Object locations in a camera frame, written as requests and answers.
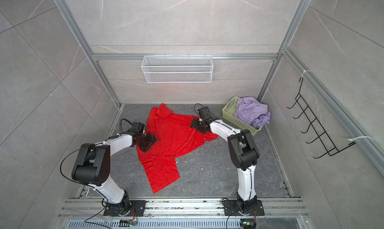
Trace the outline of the red t-shirt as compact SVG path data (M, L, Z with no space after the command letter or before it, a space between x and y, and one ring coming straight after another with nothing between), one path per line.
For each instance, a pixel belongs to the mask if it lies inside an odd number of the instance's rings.
M137 149L153 193L166 188L180 178L176 158L184 156L206 141L215 140L214 133L202 134L191 128L192 115L175 114L165 104L153 107L147 119L149 133L159 140L147 152Z

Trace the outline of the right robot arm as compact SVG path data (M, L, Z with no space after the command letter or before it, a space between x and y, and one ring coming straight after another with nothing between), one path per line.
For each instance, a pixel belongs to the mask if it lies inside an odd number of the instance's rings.
M202 134L213 133L228 143L230 158L238 170L237 210L245 215L258 203L255 191L255 169L260 153L250 131L236 129L220 119L194 118L191 128Z

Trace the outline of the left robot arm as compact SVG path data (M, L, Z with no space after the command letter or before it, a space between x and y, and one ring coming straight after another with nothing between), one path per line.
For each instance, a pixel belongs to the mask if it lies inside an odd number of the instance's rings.
M153 133L148 133L143 123L131 123L131 128L99 143L85 143L79 149L73 170L72 180L88 186L105 201L105 215L126 216L133 213L128 193L120 188L110 176L111 156L117 152L137 146L147 152L158 141Z

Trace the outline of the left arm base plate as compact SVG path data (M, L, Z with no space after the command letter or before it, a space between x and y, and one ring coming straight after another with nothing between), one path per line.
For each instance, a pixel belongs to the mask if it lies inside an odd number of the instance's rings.
M144 200L121 202L119 204L107 203L103 216L132 217L135 215L142 217L145 212L146 203Z

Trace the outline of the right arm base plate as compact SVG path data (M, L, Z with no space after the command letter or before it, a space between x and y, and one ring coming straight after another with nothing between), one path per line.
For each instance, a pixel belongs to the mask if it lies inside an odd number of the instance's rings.
M252 199L245 203L241 200L222 199L225 216L264 216L262 201Z

